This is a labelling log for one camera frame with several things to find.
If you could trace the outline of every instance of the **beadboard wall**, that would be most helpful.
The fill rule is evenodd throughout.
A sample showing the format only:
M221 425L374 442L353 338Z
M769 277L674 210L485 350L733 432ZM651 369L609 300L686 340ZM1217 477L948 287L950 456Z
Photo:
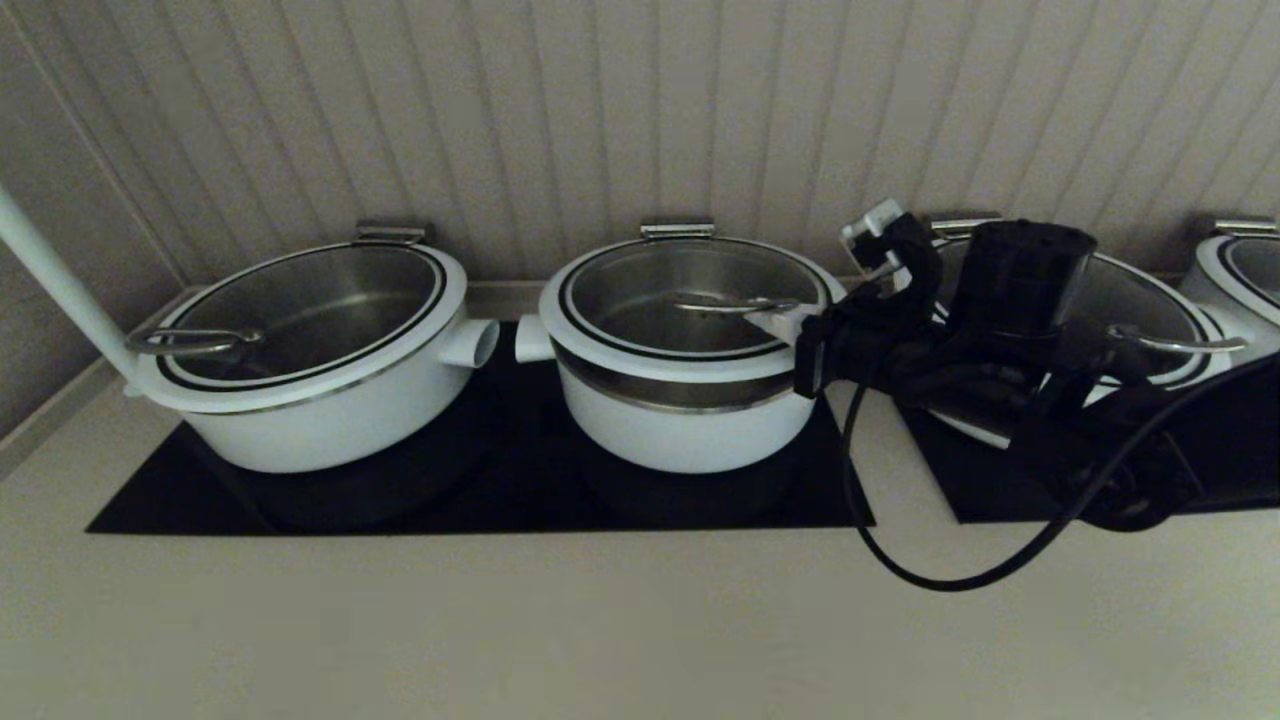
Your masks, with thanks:
M1280 210L1270 0L0 0L0 22L179 284L360 218L431 219L483 279L659 215L847 272L836 228L886 196L1179 272L1192 211ZM8 168L67 172L37 145ZM45 332L49 307L5 313Z

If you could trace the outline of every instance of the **white rod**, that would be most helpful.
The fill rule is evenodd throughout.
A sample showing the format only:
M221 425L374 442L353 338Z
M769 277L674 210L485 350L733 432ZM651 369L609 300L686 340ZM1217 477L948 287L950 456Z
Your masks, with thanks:
M45 236L22 211L9 192L0 186L0 238L18 260L35 275L36 282L67 313L67 316L88 337L106 360L131 383L137 368L136 356L124 347L124 333L102 310L84 283L50 247Z

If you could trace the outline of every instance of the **power cord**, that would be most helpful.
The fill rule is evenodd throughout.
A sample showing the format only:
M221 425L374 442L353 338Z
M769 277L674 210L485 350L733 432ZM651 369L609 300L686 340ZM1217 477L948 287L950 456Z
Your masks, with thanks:
M1242 374L1245 374L1249 369L1252 369L1252 365L1253 364L1243 365L1220 375L1215 375L1196 386L1185 395L1179 396L1169 405L1161 407L1160 411L1143 423L1124 443L1120 445L1120 447L1115 450L1115 452L1111 454L1110 457L1107 457L1107 460L1094 473L1093 479L1091 479L1080 492L1079 497L1076 497L1070 505L1062 507L1062 510L1060 510L1059 514L1050 520L1034 538L1030 539L1030 542L1023 546L1023 548L1014 555L1009 556L1009 559L1004 562L977 575L955 580L940 580L918 575L895 562L893 559L884 552L879 543L876 542L876 538L872 537L870 530L867 528L867 519L863 516L863 511L858 502L854 501L854 486L856 484L859 489L863 489L863 484L858 477L858 469L854 468L851 457L854 423L858 419L858 410L861 407L863 396L867 395L865 383L859 384L858 391L854 392L854 398L849 404L849 411L845 415L845 429L841 436L841 448L844 451L841 479L845 491L845 503L849 506L849 511L854 516L858 534L861 536L863 542L867 543L867 548L872 551L876 560L878 560L882 565L884 565L884 568L899 578L911 583L913 585L936 592L964 592L984 588L1025 568L1032 560L1036 559L1037 555L1043 552L1044 548L1048 547L1064 529L1066 529L1066 525L1070 524L1071 520L1080 516L1080 512L1088 507L1089 502L1093 501L1102 487L1107 483L1111 474L1120 466L1121 462L1124 462L1129 454L1133 452L1133 450L1138 447L1138 445L1146 439L1147 436L1155 432L1155 429L1167 420L1174 413L1178 413L1190 402L1203 397L1210 391L1235 379Z

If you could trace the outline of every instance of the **induction cooktop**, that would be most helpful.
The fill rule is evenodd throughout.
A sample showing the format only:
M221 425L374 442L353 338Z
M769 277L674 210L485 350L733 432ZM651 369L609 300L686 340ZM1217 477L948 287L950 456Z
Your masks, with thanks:
M553 363L493 360L434 421L355 462L275 475L225 462L183 424L87 528L154 536L458 534L852 527L826 402L773 456L705 475L660 473L577 427ZM855 502L867 518L860 492Z

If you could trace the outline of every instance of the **countertop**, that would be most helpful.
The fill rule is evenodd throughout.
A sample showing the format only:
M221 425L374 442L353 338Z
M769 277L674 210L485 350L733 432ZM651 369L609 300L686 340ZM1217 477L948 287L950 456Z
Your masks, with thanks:
M969 574L1036 532L957 525L890 401L864 413L904 564ZM845 529L86 534L177 423L116 380L0 483L0 716L1280 716L1275 512L1076 524L951 596Z

